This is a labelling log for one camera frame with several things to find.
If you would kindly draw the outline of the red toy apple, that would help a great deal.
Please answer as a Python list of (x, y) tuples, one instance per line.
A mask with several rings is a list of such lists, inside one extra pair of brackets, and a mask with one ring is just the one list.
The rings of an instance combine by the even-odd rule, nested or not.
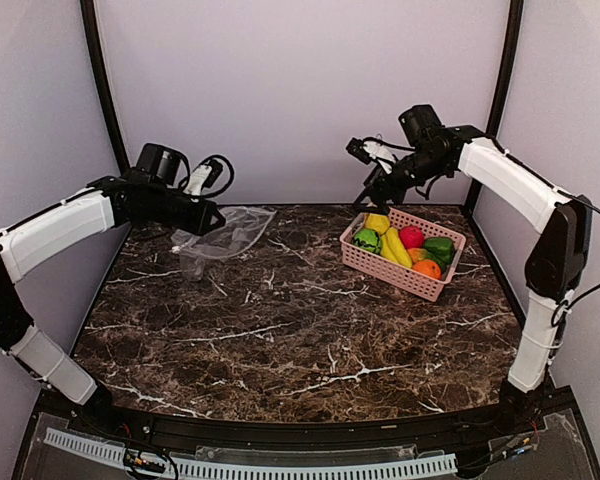
[(407, 250), (421, 248), (425, 241), (424, 233), (417, 226), (403, 227), (399, 230), (399, 238)]

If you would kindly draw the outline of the yellow toy banana bunch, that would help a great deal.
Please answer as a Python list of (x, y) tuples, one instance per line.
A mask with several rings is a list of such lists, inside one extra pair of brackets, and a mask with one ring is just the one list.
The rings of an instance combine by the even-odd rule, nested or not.
[(413, 261), (404, 247), (398, 230), (395, 227), (389, 227), (381, 236), (382, 248), (381, 256), (393, 263), (411, 269)]

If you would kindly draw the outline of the green toy watermelon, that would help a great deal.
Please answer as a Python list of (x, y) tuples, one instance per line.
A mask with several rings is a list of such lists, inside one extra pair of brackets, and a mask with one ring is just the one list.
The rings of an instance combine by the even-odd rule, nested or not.
[(370, 228), (360, 229), (352, 238), (352, 244), (368, 253), (380, 255), (382, 238), (378, 232)]

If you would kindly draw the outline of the yellow toy pear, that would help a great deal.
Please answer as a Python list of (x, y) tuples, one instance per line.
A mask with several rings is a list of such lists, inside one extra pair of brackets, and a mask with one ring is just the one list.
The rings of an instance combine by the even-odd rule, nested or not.
[(366, 213), (364, 226), (382, 236), (389, 230), (391, 223), (386, 215)]

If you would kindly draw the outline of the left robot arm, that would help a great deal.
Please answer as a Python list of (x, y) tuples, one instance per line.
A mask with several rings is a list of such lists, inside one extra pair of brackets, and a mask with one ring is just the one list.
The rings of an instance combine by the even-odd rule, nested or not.
[(69, 247), (127, 223), (154, 222), (203, 236), (225, 225), (212, 187), (235, 170), (219, 154), (191, 167), (181, 152), (147, 143), (135, 166), (105, 176), (73, 196), (0, 230), (0, 351), (82, 406), (81, 417), (100, 436), (121, 427), (108, 390), (34, 323), (16, 284), (30, 271)]

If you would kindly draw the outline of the clear zip top bag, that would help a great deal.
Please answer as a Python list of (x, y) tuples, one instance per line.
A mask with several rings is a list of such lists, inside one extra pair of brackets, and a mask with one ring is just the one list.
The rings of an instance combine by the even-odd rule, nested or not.
[(209, 263), (224, 262), (253, 247), (273, 220), (276, 211), (254, 206), (220, 209), (226, 224), (203, 236), (176, 230), (171, 236), (171, 252), (180, 262), (183, 276), (200, 281)]

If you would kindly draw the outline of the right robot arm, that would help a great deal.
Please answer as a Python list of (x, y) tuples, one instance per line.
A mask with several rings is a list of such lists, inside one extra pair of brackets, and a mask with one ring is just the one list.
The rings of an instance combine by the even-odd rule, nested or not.
[(374, 166), (354, 202), (357, 211), (386, 214), (409, 189), (461, 172), (506, 201), (539, 235), (524, 267), (529, 304), (521, 341), (501, 386), (502, 403), (490, 413), (491, 426), (510, 434), (529, 416), (526, 400), (540, 390), (572, 308), (600, 289), (599, 282), (576, 291), (599, 209), (552, 184), (476, 127), (445, 126), (428, 104), (403, 112), (399, 122), (408, 141), (401, 159), (392, 153), (395, 145), (375, 137), (353, 138), (346, 146), (358, 161)]

